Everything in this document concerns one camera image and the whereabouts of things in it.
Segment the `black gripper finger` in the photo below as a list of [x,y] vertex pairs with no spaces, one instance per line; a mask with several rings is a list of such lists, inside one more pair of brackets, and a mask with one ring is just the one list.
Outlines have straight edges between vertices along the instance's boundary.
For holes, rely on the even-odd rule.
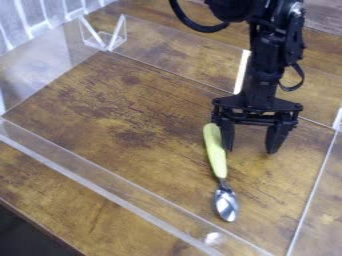
[[296,122],[275,122],[265,133],[265,151],[268,154],[278,152],[290,131],[296,127]]
[[227,118],[220,118],[217,121],[217,126],[220,129],[221,145],[227,151],[232,150],[233,138],[235,138],[235,124]]

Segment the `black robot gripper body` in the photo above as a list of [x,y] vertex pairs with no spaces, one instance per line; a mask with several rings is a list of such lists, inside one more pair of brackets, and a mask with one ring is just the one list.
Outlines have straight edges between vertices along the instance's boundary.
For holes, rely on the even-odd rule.
[[298,64],[292,68],[300,81],[288,87],[280,83],[284,70],[267,73],[248,65],[241,91],[212,100],[211,122],[219,127],[235,124],[295,127],[303,106],[275,96],[278,88],[292,92],[303,85],[304,72]]

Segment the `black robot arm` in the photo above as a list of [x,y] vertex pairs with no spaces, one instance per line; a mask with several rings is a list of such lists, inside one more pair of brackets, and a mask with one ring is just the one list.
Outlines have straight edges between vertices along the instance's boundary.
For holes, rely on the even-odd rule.
[[302,36],[303,0],[204,0],[213,16],[227,22],[244,21],[249,26],[249,51],[241,91],[212,100],[211,121],[220,129],[225,150],[233,146],[235,126],[267,128],[265,151],[275,153],[298,125],[303,110],[299,103],[275,97],[276,91],[291,92],[299,85],[286,86],[280,79],[292,67],[303,75],[298,61],[306,48]]

